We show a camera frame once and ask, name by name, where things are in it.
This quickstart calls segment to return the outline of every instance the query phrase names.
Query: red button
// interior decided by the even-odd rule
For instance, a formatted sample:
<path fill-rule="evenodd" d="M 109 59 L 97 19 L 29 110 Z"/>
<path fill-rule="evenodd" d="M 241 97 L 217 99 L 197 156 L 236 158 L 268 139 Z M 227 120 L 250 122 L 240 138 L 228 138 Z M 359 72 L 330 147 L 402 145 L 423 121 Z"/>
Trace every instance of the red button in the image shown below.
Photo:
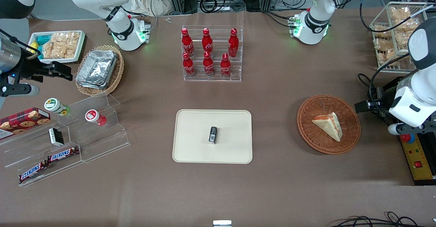
<path fill-rule="evenodd" d="M 403 142 L 409 142 L 411 140 L 411 135 L 410 134 L 402 134 L 402 135 L 400 135 L 400 139 Z"/>
<path fill-rule="evenodd" d="M 415 167 L 422 167 L 422 163 L 421 162 L 415 162 Z"/>

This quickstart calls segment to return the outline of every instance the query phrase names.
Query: small bottle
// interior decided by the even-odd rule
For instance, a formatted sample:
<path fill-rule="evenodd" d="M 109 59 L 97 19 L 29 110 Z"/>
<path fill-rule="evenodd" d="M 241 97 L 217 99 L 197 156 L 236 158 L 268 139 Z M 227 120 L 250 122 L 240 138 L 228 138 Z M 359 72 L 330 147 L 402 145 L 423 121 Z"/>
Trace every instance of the small bottle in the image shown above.
<path fill-rule="evenodd" d="M 238 54 L 239 47 L 239 39 L 237 36 L 238 31 L 236 28 L 230 30 L 230 38 L 229 38 L 229 55 L 230 58 L 235 58 Z"/>
<path fill-rule="evenodd" d="M 201 43 L 203 44 L 203 50 L 205 52 L 209 52 L 211 56 L 214 55 L 214 45 L 211 36 L 209 35 L 209 29 L 204 28 L 203 29 L 203 39 L 201 40 Z"/>
<path fill-rule="evenodd" d="M 99 126 L 103 126 L 104 124 L 106 124 L 106 117 L 96 110 L 89 110 L 84 115 L 84 118 L 90 123 L 95 123 Z"/>
<path fill-rule="evenodd" d="M 185 52 L 189 54 L 189 56 L 193 56 L 193 42 L 191 37 L 188 34 L 187 28 L 182 29 L 182 45 Z"/>
<path fill-rule="evenodd" d="M 49 98 L 45 101 L 44 108 L 59 115 L 67 115 L 70 112 L 70 107 L 61 103 L 57 98 Z"/>
<path fill-rule="evenodd" d="M 214 62 L 211 59 L 210 52 L 204 52 L 203 65 L 204 65 L 204 71 L 206 72 L 206 76 L 208 78 L 213 77 L 215 75 L 215 70 L 214 70 Z"/>
<path fill-rule="evenodd" d="M 230 60 L 227 53 L 223 53 L 222 55 L 221 76 L 223 78 L 230 78 Z"/>
<path fill-rule="evenodd" d="M 187 52 L 183 53 L 183 68 L 187 77 L 191 78 L 195 76 L 195 68 L 193 67 L 192 59 L 190 59 Z"/>

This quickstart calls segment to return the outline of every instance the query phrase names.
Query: red cookie box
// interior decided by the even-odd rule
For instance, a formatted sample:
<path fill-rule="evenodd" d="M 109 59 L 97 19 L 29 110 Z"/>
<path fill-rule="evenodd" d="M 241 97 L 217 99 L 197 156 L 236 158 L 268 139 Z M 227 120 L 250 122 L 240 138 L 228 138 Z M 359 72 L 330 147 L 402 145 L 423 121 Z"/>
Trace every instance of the red cookie box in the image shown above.
<path fill-rule="evenodd" d="M 0 120 L 0 140 L 49 122 L 50 114 L 36 107 L 12 114 Z"/>

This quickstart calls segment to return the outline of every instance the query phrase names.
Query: cloth bag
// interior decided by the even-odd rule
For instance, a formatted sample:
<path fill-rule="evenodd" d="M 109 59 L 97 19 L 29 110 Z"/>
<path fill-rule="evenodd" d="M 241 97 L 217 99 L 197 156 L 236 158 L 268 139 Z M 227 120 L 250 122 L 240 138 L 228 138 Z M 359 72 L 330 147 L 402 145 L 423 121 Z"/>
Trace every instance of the cloth bag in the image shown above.
<path fill-rule="evenodd" d="M 143 13 L 150 16 L 162 16 L 173 11 L 170 0 L 130 0 L 131 8 L 129 11 Z"/>

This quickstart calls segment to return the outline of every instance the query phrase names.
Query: red coca-cola bottle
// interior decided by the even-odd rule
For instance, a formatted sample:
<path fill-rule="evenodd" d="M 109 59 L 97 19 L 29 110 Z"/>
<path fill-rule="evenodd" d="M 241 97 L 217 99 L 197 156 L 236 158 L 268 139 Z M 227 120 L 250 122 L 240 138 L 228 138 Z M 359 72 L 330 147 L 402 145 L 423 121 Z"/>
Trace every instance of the red coca-cola bottle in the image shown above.
<path fill-rule="evenodd" d="M 203 65 L 204 65 L 204 71 L 206 72 L 206 76 L 208 78 L 213 77 L 215 75 L 215 70 L 214 70 L 214 62 L 211 59 L 210 52 L 204 52 Z"/>
<path fill-rule="evenodd" d="M 201 40 L 201 43 L 203 44 L 203 50 L 205 52 L 209 52 L 211 56 L 214 55 L 214 45 L 212 38 L 209 35 L 209 29 L 204 28 L 203 29 L 203 39 Z"/>
<path fill-rule="evenodd" d="M 227 53 L 223 53 L 221 61 L 221 75 L 223 78 L 230 77 L 230 60 Z"/>
<path fill-rule="evenodd" d="M 236 28 L 230 30 L 229 55 L 231 58 L 235 58 L 238 53 L 239 39 L 237 33 L 238 31 L 236 30 Z"/>
<path fill-rule="evenodd" d="M 193 42 L 188 34 L 187 28 L 182 29 L 182 45 L 185 52 L 187 52 L 189 56 L 193 56 Z"/>
<path fill-rule="evenodd" d="M 187 77 L 191 78 L 195 76 L 195 69 L 193 67 L 192 59 L 190 59 L 187 52 L 183 53 L 183 67 L 185 69 L 185 74 Z"/>

